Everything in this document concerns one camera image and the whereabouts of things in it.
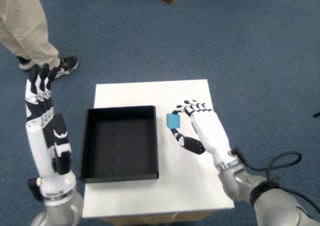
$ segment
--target blue carpet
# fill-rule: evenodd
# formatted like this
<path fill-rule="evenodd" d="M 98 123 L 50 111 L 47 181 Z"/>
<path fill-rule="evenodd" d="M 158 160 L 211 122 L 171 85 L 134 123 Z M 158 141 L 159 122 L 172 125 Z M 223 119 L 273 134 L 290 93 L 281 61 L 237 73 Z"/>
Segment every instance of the blue carpet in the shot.
<path fill-rule="evenodd" d="M 52 44 L 61 56 L 81 60 L 77 71 L 53 84 L 75 173 L 95 84 L 206 78 L 232 147 L 240 146 L 256 166 L 280 152 L 301 151 L 302 163 L 277 173 L 283 185 L 320 204 L 320 119 L 312 118 L 320 111 L 320 0 L 41 2 Z M 43 208 L 26 186 L 37 176 L 25 133 L 28 74 L 2 46 L 0 63 L 0 225 L 28 225 Z M 79 188 L 83 193 L 83 184 Z M 251 207 L 237 203 L 235 210 L 173 225 L 256 224 Z M 82 225 L 106 224 L 90 219 Z"/>

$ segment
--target person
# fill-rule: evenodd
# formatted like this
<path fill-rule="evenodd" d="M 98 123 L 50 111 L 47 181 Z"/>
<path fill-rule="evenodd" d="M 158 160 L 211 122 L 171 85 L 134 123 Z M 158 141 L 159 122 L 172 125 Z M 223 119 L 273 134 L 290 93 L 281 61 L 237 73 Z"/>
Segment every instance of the person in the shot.
<path fill-rule="evenodd" d="M 56 78 L 79 65 L 77 57 L 59 58 L 49 42 L 48 25 L 40 0 L 0 0 L 0 42 L 19 60 L 21 70 L 35 65 L 58 67 Z"/>

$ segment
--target black cable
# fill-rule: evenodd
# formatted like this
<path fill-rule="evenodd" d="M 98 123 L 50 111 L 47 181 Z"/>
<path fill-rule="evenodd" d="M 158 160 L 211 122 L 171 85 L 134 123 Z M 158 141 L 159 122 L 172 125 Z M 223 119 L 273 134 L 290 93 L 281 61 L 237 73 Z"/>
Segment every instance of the black cable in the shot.
<path fill-rule="evenodd" d="M 301 192 L 298 192 L 298 191 L 295 191 L 293 189 L 290 189 L 290 188 L 286 188 L 286 187 L 279 187 L 280 189 L 288 192 L 288 193 L 292 193 L 292 194 L 295 194 L 301 198 L 303 198 L 305 201 L 307 201 L 308 203 L 310 203 L 317 211 L 318 213 L 320 213 L 320 207 L 318 205 L 316 205 L 315 202 L 313 202 L 309 197 L 307 197 L 306 195 L 304 195 L 303 193 Z"/>
<path fill-rule="evenodd" d="M 286 156 L 289 156 L 289 155 L 297 155 L 298 158 L 293 161 L 293 162 L 290 162 L 290 163 L 287 163 L 287 164 L 283 164 L 283 165 L 279 165 L 279 166 L 273 166 L 273 164 L 275 162 L 277 162 L 279 159 L 283 158 L 283 157 L 286 157 Z M 281 153 L 277 156 L 275 156 L 271 162 L 269 163 L 268 167 L 266 168 L 266 171 L 265 171 L 265 174 L 266 174 L 266 179 L 268 182 L 271 182 L 270 180 L 270 171 L 273 170 L 273 169 L 280 169 L 280 168 L 286 168 L 286 167 L 291 167 L 297 163 L 299 163 L 302 159 L 302 155 L 298 152 L 294 152 L 294 151 L 289 151 L 289 152 L 284 152 L 284 153 Z"/>
<path fill-rule="evenodd" d="M 307 197 L 306 195 L 304 195 L 303 193 L 300 193 L 298 191 L 295 191 L 293 189 L 289 189 L 289 188 L 285 188 L 285 187 L 282 187 L 282 186 L 279 186 L 279 183 L 275 180 L 271 180 L 270 179 L 270 173 L 271 173 L 271 170 L 274 170 L 274 169 L 281 169 L 281 168 L 286 168 L 286 167 L 290 167 L 290 166 L 293 166 L 297 163 L 299 163 L 301 160 L 302 160 L 302 155 L 298 152 L 295 152 L 295 151 L 288 151 L 288 152 L 284 152 L 284 153 L 281 153 L 277 156 L 275 156 L 271 162 L 269 163 L 268 167 L 263 167 L 263 168 L 257 168 L 257 167 L 253 167 L 251 166 L 250 164 L 247 163 L 247 159 L 245 158 L 245 155 L 242 153 L 242 151 L 240 150 L 240 148 L 236 147 L 235 149 L 233 149 L 231 151 L 231 153 L 233 155 L 236 155 L 240 160 L 241 162 L 247 166 L 248 168 L 252 169 L 253 171 L 265 171 L 266 173 L 266 179 L 267 179 L 267 182 L 270 183 L 270 184 L 273 184 L 275 188 L 280 188 L 288 193 L 291 193 L 291 194 L 295 194 L 301 198 L 303 198 L 304 200 L 306 200 L 308 203 L 310 203 L 317 211 L 318 213 L 320 213 L 320 207 L 315 203 L 313 202 L 309 197 Z M 293 162 L 290 162 L 290 163 L 286 163 L 286 164 L 280 164 L 280 165 L 277 165 L 277 166 L 273 166 L 273 164 L 275 162 L 277 162 L 279 159 L 283 158 L 283 157 L 286 157 L 286 156 L 289 156 L 289 155 L 296 155 L 298 156 L 298 158 L 293 161 Z"/>

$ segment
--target blue cube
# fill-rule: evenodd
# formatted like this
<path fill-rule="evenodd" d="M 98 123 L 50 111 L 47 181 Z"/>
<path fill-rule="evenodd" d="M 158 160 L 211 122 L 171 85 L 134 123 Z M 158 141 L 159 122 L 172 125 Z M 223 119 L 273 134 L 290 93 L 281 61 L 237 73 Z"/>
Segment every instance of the blue cube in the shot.
<path fill-rule="evenodd" d="M 168 113 L 166 115 L 166 126 L 170 129 L 180 128 L 180 115 Z"/>

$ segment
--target gray robot arm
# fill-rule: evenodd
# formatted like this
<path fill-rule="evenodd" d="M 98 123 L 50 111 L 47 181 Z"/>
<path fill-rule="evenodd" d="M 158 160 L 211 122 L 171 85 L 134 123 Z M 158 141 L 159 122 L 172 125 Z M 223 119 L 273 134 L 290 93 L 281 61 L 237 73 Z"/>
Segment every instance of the gray robot arm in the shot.
<path fill-rule="evenodd" d="M 212 155 L 226 195 L 234 201 L 245 201 L 252 205 L 258 226 L 320 226 L 320 222 L 309 216 L 295 197 L 270 181 L 270 169 L 281 168 L 272 167 L 276 159 L 269 165 L 267 178 L 251 175 L 246 172 L 240 160 L 243 159 L 241 152 L 231 151 L 228 137 L 213 109 L 208 109 L 206 104 L 197 101 L 185 101 L 185 105 L 177 106 L 173 114 L 179 112 L 185 112 L 191 118 L 199 136 L 199 143 L 195 143 L 185 140 L 187 137 L 173 129 L 172 133 L 180 146 L 197 154 L 203 152 L 203 147 Z"/>

